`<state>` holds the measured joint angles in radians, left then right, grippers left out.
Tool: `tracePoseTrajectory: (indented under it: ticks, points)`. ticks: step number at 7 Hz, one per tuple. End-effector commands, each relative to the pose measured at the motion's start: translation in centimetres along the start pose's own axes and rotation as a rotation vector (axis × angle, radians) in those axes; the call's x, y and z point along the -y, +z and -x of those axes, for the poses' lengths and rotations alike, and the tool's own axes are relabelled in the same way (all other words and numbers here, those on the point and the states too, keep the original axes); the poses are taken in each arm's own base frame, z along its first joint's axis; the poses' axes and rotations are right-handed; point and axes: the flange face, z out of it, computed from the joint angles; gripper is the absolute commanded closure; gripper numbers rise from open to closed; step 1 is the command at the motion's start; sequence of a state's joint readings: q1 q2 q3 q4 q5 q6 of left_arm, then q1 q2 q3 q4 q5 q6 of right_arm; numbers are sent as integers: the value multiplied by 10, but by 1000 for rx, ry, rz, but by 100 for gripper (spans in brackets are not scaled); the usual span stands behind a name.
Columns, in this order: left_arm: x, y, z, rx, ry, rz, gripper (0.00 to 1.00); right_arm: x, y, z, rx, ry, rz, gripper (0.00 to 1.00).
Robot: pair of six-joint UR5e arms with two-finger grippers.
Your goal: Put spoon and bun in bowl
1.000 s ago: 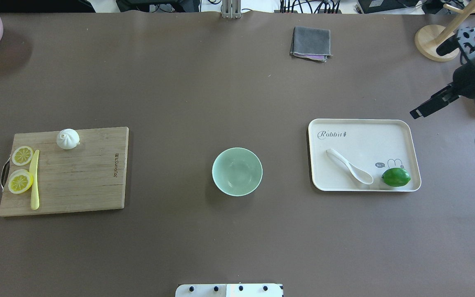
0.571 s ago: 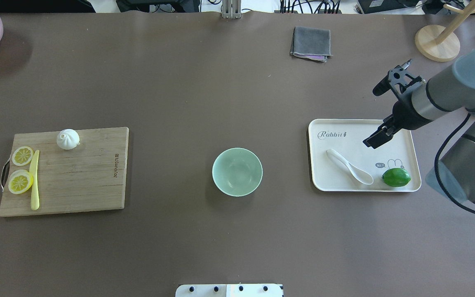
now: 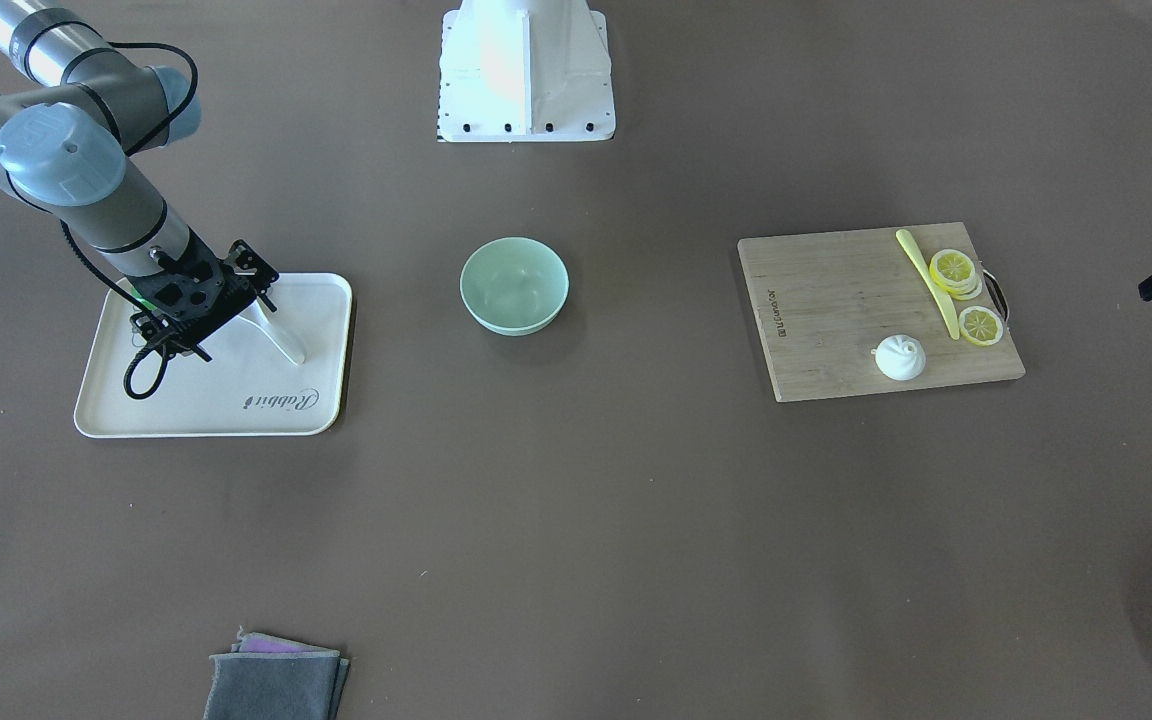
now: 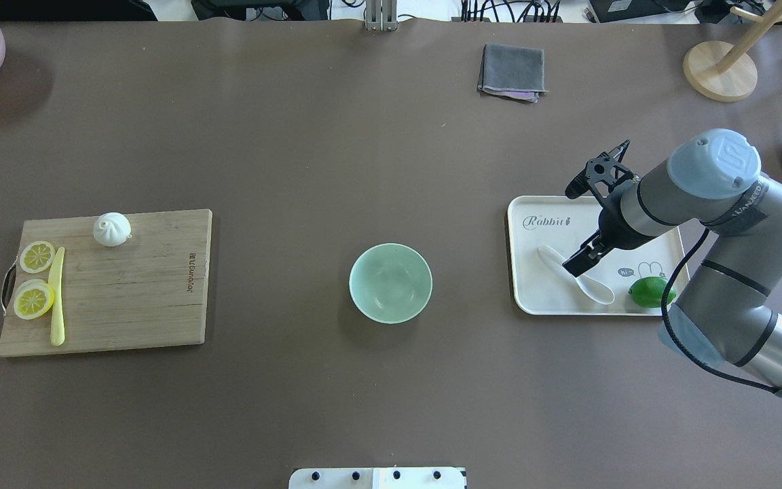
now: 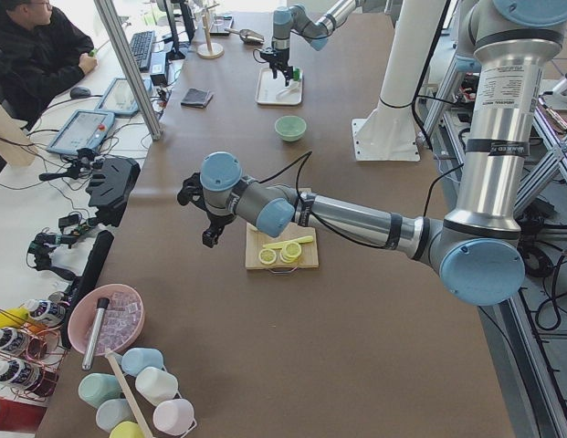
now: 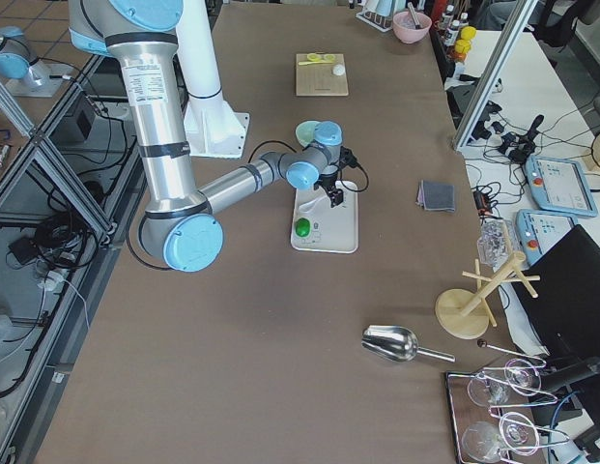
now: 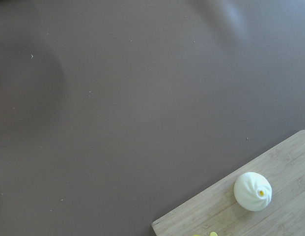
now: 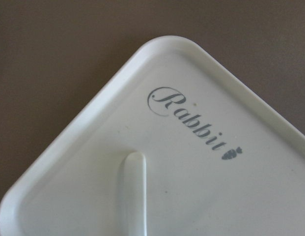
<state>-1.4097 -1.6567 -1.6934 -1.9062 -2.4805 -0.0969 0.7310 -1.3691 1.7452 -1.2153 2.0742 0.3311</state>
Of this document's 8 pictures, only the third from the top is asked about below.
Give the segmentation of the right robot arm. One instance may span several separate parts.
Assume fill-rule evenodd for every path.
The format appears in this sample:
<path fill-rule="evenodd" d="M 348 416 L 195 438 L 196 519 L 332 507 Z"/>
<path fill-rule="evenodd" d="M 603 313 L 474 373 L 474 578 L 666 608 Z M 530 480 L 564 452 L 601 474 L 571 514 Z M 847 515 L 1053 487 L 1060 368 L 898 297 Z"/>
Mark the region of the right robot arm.
<path fill-rule="evenodd" d="M 0 190 L 59 220 L 126 278 L 132 327 L 165 359 L 202 354 L 237 316 L 271 309 L 276 270 L 247 242 L 219 256 L 136 167 L 200 126 L 198 70 L 141 67 L 127 45 L 52 1 L 0 1 L 0 53 L 35 82 L 0 94 Z"/>

